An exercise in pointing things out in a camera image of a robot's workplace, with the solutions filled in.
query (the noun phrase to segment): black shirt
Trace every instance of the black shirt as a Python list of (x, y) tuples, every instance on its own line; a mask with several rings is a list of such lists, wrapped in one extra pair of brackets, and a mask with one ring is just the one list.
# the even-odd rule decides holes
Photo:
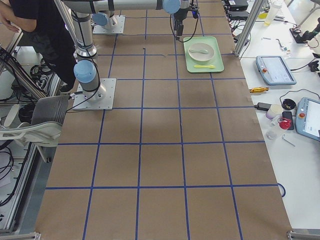
[(64, 21), (53, 0), (9, 0), (13, 13), (23, 19), (35, 19), (34, 32), (57, 37)]

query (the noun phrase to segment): white table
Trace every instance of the white table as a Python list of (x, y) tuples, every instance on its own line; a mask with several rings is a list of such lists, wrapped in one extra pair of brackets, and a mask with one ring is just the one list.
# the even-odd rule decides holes
[[(282, 12), (286, 16), (285, 20), (294, 23), (286, 6), (282, 7)], [(270, 26), (264, 26), (263, 22), (254, 24), (251, 43), (243, 54), (241, 65), (249, 88), (270, 88), (267, 92), (252, 94), (254, 104), (280, 104), (280, 96), (300, 89), (320, 94), (320, 78), (317, 73), (310, 72), (308, 67), (293, 72), (297, 84), (290, 86), (268, 86), (258, 72), (255, 61), (259, 55), (283, 56), (291, 69), (301, 67), (313, 59), (312, 51), (305, 44), (295, 43), (289, 32), (291, 27), (292, 24), (279, 21), (272, 22)], [(291, 54), (282, 51), (276, 39), (284, 42)], [(319, 100), (316, 95), (307, 91), (291, 92), (285, 97), (296, 103), (302, 97)], [(256, 111), (276, 179), (286, 189), (283, 202), (291, 226), (294, 229), (320, 229), (320, 142), (300, 135), (295, 130), (288, 131), (285, 136), (296, 147), (281, 138), (269, 140), (266, 131), (270, 129), (271, 121), (265, 117), (265, 113)]]

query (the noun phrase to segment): red bottle cap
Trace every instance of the red bottle cap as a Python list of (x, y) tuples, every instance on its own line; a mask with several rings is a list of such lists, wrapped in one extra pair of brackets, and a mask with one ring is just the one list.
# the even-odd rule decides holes
[(279, 118), (278, 123), (279, 127), (284, 130), (288, 130), (291, 127), (291, 120), (284, 117)]

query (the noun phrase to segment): yellow object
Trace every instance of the yellow object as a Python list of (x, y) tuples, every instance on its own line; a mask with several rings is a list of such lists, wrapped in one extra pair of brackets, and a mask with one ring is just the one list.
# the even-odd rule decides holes
[(263, 93), (265, 91), (269, 91), (269, 88), (268, 87), (263, 87), (263, 86), (260, 86), (260, 87), (254, 87), (254, 88), (251, 88), (249, 89), (250, 93), (252, 94), (255, 94), (255, 93)]
[(196, 69), (215, 69), (215, 65), (194, 65), (193, 66)]
[(267, 12), (263, 12), (261, 14), (258, 15), (258, 18), (260, 19), (265, 19), (267, 17), (268, 13)]

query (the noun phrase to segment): sneaker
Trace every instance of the sneaker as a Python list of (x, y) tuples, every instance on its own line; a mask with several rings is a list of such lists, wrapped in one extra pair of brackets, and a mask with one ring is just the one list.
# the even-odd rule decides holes
[(69, 94), (71, 93), (71, 90), (74, 88), (74, 86), (69, 86), (69, 85), (63, 85), (61, 88), (60, 88), (60, 93), (61, 94)]

